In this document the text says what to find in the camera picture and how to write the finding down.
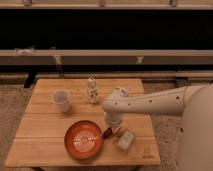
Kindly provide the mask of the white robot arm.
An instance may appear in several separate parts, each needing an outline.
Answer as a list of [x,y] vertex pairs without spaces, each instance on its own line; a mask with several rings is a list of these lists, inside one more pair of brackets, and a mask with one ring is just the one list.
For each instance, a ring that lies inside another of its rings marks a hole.
[[119,125],[123,114],[181,117],[177,171],[213,171],[213,84],[132,97],[116,87],[105,97],[103,110],[110,126]]

